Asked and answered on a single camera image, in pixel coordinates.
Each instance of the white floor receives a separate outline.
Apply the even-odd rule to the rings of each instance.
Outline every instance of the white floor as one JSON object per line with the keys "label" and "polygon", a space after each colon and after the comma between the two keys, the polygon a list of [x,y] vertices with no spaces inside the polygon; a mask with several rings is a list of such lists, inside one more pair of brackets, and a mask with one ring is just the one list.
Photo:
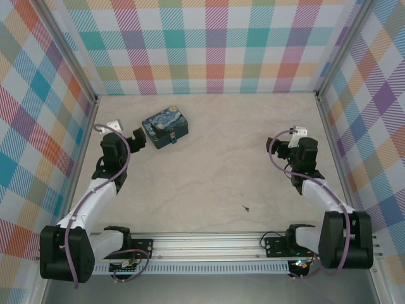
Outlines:
{"label": "white floor", "polygon": [[[94,231],[107,225],[132,232],[268,231],[321,222],[323,214],[273,167],[265,150],[267,137],[293,125],[306,126],[319,141],[318,169],[343,198],[309,93],[108,96],[101,99],[96,122],[119,118],[129,136],[143,119],[171,105],[189,121],[189,134],[161,150],[148,141],[132,154],[127,181]],[[74,204],[102,155],[101,139],[93,132]]]}

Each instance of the purple cable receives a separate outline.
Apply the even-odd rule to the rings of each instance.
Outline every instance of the purple cable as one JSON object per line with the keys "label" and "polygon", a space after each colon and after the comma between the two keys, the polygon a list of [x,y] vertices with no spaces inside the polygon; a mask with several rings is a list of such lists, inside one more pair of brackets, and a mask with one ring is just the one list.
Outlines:
{"label": "purple cable", "polygon": [[127,250],[116,251],[116,252],[113,252],[112,255],[116,255],[116,254],[119,254],[119,253],[128,253],[128,252],[142,253],[144,256],[146,256],[146,263],[145,263],[145,266],[143,266],[143,268],[140,270],[140,272],[138,272],[137,274],[131,275],[131,276],[130,276],[128,279],[126,279],[126,280],[120,280],[120,279],[118,279],[118,278],[115,276],[115,274],[117,273],[117,270],[115,270],[115,271],[113,272],[113,277],[114,277],[114,279],[115,279],[115,282],[125,283],[125,282],[132,281],[132,280],[135,279],[136,277],[139,277],[139,276],[143,273],[143,271],[146,270],[146,267],[147,267],[147,265],[149,264],[149,254],[148,254],[148,252],[146,252],[146,251],[144,251],[144,250],[140,250],[140,249],[127,249]]}
{"label": "purple cable", "polygon": [[77,279],[77,273],[76,273],[76,269],[75,266],[73,264],[73,260],[72,260],[72,256],[70,255],[70,247],[69,247],[69,233],[70,233],[70,228],[72,227],[73,222],[75,221],[75,217],[77,215],[77,213],[79,212],[80,208],[83,206],[83,204],[87,201],[87,199],[92,196],[94,193],[96,193],[98,190],[100,190],[102,187],[104,187],[106,184],[108,184],[109,182],[112,182],[113,180],[115,180],[118,176],[120,176],[128,167],[129,164],[129,160],[131,157],[131,150],[129,148],[128,142],[127,140],[122,136],[121,133],[117,132],[116,130],[114,130],[111,127],[108,127],[107,125],[102,125],[102,124],[95,124],[94,125],[94,130],[99,131],[99,127],[108,129],[110,131],[112,131],[112,133],[116,134],[124,143],[126,149],[127,149],[127,161],[125,162],[124,166],[122,167],[122,169],[120,171],[118,171],[114,176],[112,176],[112,178],[106,180],[105,182],[103,182],[100,186],[97,186],[94,188],[93,191],[88,192],[83,198],[82,200],[79,202],[79,204],[77,205],[75,211],[73,212],[72,216],[70,217],[70,220],[68,222],[68,226],[66,227],[66,231],[65,231],[65,251],[66,251],[66,258],[68,259],[68,264],[69,264],[69,268],[70,268],[70,272],[72,273],[72,277],[73,277],[73,281],[75,283],[75,289],[78,288],[78,279]]}
{"label": "purple cable", "polygon": [[[318,186],[322,187],[323,189],[325,189],[325,191],[336,201],[336,203],[340,206],[340,209],[342,209],[342,211],[343,211],[343,213],[344,213],[344,218],[345,218],[345,220],[346,220],[346,239],[345,239],[345,242],[344,242],[344,248],[343,248],[342,258],[340,259],[340,262],[339,262],[339,265],[338,265],[337,268],[336,268],[336,271],[334,271],[334,272],[327,272],[327,271],[325,271],[325,274],[326,274],[327,276],[334,276],[334,275],[338,274],[338,273],[343,269],[343,266],[344,266],[344,264],[345,264],[345,262],[346,262],[347,253],[349,252],[350,234],[351,234],[351,232],[350,232],[350,219],[349,219],[349,214],[347,213],[346,208],[344,208],[344,206],[343,206],[342,203],[340,202],[340,199],[338,199],[338,197],[333,193],[333,191],[330,190],[327,186],[324,186],[320,181],[318,181],[318,180],[316,180],[316,179],[314,179],[314,178],[312,178],[312,177],[310,177],[310,176],[307,176],[307,175],[305,175],[305,174],[300,174],[300,173],[296,173],[296,172],[291,172],[291,171],[285,170],[285,169],[283,169],[282,167],[280,167],[279,165],[277,165],[277,164],[275,163],[275,161],[274,161],[274,159],[273,159],[273,156],[271,155],[271,149],[273,148],[273,145],[274,145],[276,139],[278,139],[281,135],[286,134],[286,133],[290,133],[290,132],[291,132],[290,130],[286,130],[286,131],[280,132],[280,133],[278,133],[278,134],[273,138],[273,140],[271,141],[270,147],[269,147],[269,149],[268,149],[268,154],[269,154],[269,156],[270,156],[270,160],[271,160],[272,164],[273,164],[276,168],[278,168],[279,170],[283,171],[284,173],[291,174],[291,175],[295,175],[295,176],[298,176],[298,177],[302,177],[302,178],[304,178],[304,179],[308,179],[308,180],[314,182],[315,184],[317,184]],[[306,277],[307,277],[307,278],[312,277],[312,276],[318,274],[319,272],[320,272],[320,271],[317,270],[317,271],[315,271],[315,272],[313,272],[313,273],[307,275]]]}

